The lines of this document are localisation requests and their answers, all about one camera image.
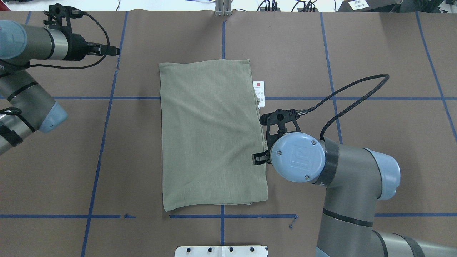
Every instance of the white tag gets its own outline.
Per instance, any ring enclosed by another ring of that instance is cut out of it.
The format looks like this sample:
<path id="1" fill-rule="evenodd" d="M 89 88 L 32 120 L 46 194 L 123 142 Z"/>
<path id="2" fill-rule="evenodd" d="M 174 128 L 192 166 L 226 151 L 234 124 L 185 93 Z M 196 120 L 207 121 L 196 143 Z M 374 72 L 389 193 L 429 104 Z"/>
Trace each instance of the white tag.
<path id="1" fill-rule="evenodd" d="M 259 99 L 259 107 L 265 107 L 265 84 L 263 81 L 253 81 L 254 92 Z"/>
<path id="2" fill-rule="evenodd" d="M 355 0 L 355 1 L 351 1 L 351 2 L 349 2 L 349 5 L 351 6 L 351 8 L 352 8 L 353 10 L 358 10 L 358 9 L 363 9 L 363 8 L 370 7 L 370 6 L 367 4 L 367 1 L 365 1 L 365 0 Z"/>

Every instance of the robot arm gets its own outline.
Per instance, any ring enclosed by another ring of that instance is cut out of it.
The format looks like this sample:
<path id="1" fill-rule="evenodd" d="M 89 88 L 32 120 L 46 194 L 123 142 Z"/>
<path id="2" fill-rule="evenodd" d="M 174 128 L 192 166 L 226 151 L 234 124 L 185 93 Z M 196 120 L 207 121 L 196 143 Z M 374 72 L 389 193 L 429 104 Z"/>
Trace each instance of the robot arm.
<path id="1" fill-rule="evenodd" d="M 55 4 L 45 14 L 48 20 L 44 23 L 49 28 L 0 20 L 0 94 L 12 104 L 0 111 L 0 155 L 33 132 L 48 133 L 67 118 L 64 109 L 25 71 L 40 66 L 30 65 L 30 60 L 79 61 L 91 54 L 103 56 L 99 63 L 105 56 L 120 52 L 109 45 L 107 35 L 108 45 L 103 45 L 88 43 L 81 35 L 72 33 L 70 18 L 88 15 L 81 10 Z"/>
<path id="2" fill-rule="evenodd" d="M 316 257 L 457 256 L 454 247 L 372 229 L 377 200 L 390 199 L 400 185 L 398 163 L 370 149 L 333 142 L 323 137 L 324 130 L 320 139 L 301 133 L 296 119 L 312 110 L 279 109 L 262 115 L 268 150 L 252 157 L 256 165 L 271 163 L 289 181 L 327 187 Z M 288 122 L 295 131 L 287 131 Z M 270 134 L 272 125 L 278 125 L 277 134 Z"/>

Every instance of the blue joint cap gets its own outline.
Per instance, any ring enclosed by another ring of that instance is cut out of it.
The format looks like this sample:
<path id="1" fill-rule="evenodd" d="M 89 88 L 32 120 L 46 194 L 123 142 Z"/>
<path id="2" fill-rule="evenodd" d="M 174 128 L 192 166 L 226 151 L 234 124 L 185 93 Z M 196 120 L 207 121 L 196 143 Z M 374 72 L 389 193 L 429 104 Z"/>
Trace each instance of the blue joint cap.
<path id="1" fill-rule="evenodd" d="M 67 112 L 60 106 L 58 102 L 55 102 L 54 106 L 49 111 L 48 115 L 41 124 L 40 131 L 43 133 L 49 133 L 55 129 L 62 122 L 68 118 Z"/>
<path id="2" fill-rule="evenodd" d="M 320 250 L 319 247 L 316 247 L 316 257 L 330 257 L 324 251 Z"/>
<path id="3" fill-rule="evenodd" d="M 27 33 L 24 27 L 9 20 L 0 20 L 0 59 L 19 56 L 27 46 Z"/>
<path id="4" fill-rule="evenodd" d="M 381 174 L 381 181 L 383 183 L 383 192 L 378 198 L 379 200 L 389 200 L 397 192 L 397 187 L 400 185 L 400 167 L 397 161 L 389 155 L 372 151 L 368 148 L 364 148 L 369 151 L 373 156 L 379 168 Z"/>
<path id="5" fill-rule="evenodd" d="M 276 141 L 271 148 L 270 159 L 283 178 L 292 182 L 308 182 L 322 172 L 325 152 L 317 139 L 295 132 Z"/>

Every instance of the cable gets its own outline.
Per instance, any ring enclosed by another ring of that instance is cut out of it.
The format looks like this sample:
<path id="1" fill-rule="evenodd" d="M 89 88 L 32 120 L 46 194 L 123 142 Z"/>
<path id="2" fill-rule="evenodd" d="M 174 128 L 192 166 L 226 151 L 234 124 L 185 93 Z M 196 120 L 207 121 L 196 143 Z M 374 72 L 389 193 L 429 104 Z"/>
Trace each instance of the cable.
<path id="1" fill-rule="evenodd" d="M 106 43 L 107 43 L 107 47 L 109 48 L 110 47 L 110 39 L 108 37 L 108 33 L 106 32 L 106 30 L 103 28 L 103 26 L 94 18 L 92 17 L 92 15 L 88 14 L 87 12 L 83 12 L 83 15 L 89 17 L 90 19 L 92 19 L 99 27 L 100 29 L 103 31 L 103 33 L 105 34 L 105 37 L 106 37 Z M 105 59 L 106 57 L 106 54 L 103 55 L 98 61 L 90 64 L 90 65 L 87 65 L 87 66 L 81 66 L 81 67 L 64 67 L 64 66 L 54 66 L 54 65 L 47 65 L 47 64 L 33 64 L 33 65 L 29 65 L 29 66 L 26 66 L 24 68 L 32 68 L 32 67 L 47 67 L 47 68 L 55 68 L 55 69 L 66 69 L 66 70 L 80 70 L 80 69 L 86 69 L 86 68 L 90 68 L 90 67 L 93 67 L 99 63 L 101 63 L 103 61 L 103 59 Z"/>
<path id="2" fill-rule="evenodd" d="M 11 116 L 18 116 L 22 113 L 22 110 L 16 107 L 8 107 L 0 110 L 0 114 L 6 114 Z"/>
<path id="3" fill-rule="evenodd" d="M 316 104 L 314 107 L 311 107 L 309 109 L 303 109 L 303 110 L 299 110 L 297 111 L 297 116 L 301 116 L 301 115 L 304 115 L 304 114 L 307 114 L 309 112 L 312 112 L 314 111 L 317 107 L 319 107 L 321 104 L 323 104 L 325 101 L 327 101 L 328 99 L 332 98 L 334 95 L 350 88 L 351 86 L 355 85 L 355 84 L 358 84 L 360 82 L 364 82 L 364 81 L 367 81 L 367 80 L 373 80 L 373 79 L 377 79 L 377 78 L 384 78 L 376 87 L 374 87 L 371 91 L 369 91 L 366 95 L 360 97 L 357 101 L 355 101 L 353 104 L 351 104 L 350 106 L 348 106 L 346 109 L 344 109 L 343 111 L 341 111 L 340 113 L 336 114 L 333 118 L 331 118 L 325 125 L 324 127 L 322 128 L 321 132 L 320 132 L 320 140 L 323 140 L 324 139 L 324 134 L 325 134 L 325 131 L 329 128 L 329 126 L 337 119 L 339 119 L 341 116 L 345 115 L 346 113 L 348 113 L 350 110 L 352 110 L 354 107 L 356 107 L 357 105 L 359 105 L 361 102 L 363 102 L 364 100 L 366 100 L 367 98 L 369 98 L 372 94 L 376 93 L 376 91 L 378 91 L 386 82 L 387 80 L 389 79 L 389 74 L 379 74 L 379 75 L 374 75 L 374 76 L 369 76 L 369 77 L 366 77 L 366 78 L 363 78 L 363 79 L 360 79 L 360 80 L 357 80 L 357 81 L 354 81 L 352 83 L 350 83 L 349 85 L 347 86 L 344 86 L 340 89 L 338 89 L 337 91 L 333 92 L 332 94 L 330 94 L 328 97 L 326 97 L 325 99 L 323 99 L 322 101 L 320 101 L 318 104 Z"/>
<path id="4" fill-rule="evenodd" d="M 259 7 L 257 8 L 256 11 L 260 10 L 260 7 L 262 6 L 263 3 L 265 3 L 265 11 L 266 11 L 266 3 L 268 2 L 268 6 L 270 6 L 270 0 L 263 0 L 260 4 Z"/>
<path id="5" fill-rule="evenodd" d="M 306 6 L 307 3 L 308 3 L 308 5 L 309 5 L 309 4 L 314 5 L 314 3 L 312 3 L 311 1 L 297 1 L 297 2 L 295 3 L 295 5 L 293 6 L 292 11 L 295 9 L 295 7 L 296 7 L 299 3 L 303 3 L 303 10 L 302 10 L 302 11 L 305 11 L 305 9 L 307 9 L 307 6 Z"/>

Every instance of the green cloth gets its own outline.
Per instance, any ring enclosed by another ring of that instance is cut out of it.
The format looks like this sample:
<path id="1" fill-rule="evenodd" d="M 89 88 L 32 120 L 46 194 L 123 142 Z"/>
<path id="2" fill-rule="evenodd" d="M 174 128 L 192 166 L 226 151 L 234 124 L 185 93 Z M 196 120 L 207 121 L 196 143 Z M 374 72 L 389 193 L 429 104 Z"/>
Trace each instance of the green cloth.
<path id="1" fill-rule="evenodd" d="M 249 60 L 159 68 L 165 211 L 266 201 L 266 166 L 251 157 L 265 144 Z"/>

